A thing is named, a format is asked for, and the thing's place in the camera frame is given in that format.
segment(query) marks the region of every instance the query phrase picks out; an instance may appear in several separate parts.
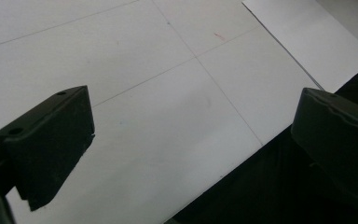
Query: white tile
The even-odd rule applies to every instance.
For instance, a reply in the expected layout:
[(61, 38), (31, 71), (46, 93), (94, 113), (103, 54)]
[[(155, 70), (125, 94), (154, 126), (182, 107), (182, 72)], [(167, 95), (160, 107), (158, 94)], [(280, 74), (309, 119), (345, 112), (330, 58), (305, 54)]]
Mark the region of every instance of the white tile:
[(31, 214), (11, 200), (19, 223), (163, 223), (261, 147), (196, 59), (93, 114), (96, 138), (53, 202)]
[(136, 0), (0, 0), (0, 43)]
[(207, 52), (200, 61), (263, 144), (293, 122), (302, 88), (315, 87), (261, 27)]
[(193, 55), (148, 0), (0, 45), (0, 128), (51, 94), (98, 103)]
[(258, 26), (238, 0), (154, 0), (196, 55)]

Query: white paper sheet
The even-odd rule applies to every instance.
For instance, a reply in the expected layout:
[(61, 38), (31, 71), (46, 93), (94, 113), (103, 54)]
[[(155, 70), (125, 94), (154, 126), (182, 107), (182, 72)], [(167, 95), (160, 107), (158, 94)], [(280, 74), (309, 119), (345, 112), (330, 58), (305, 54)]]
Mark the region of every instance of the white paper sheet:
[(315, 0), (243, 3), (326, 91), (358, 73), (358, 39)]

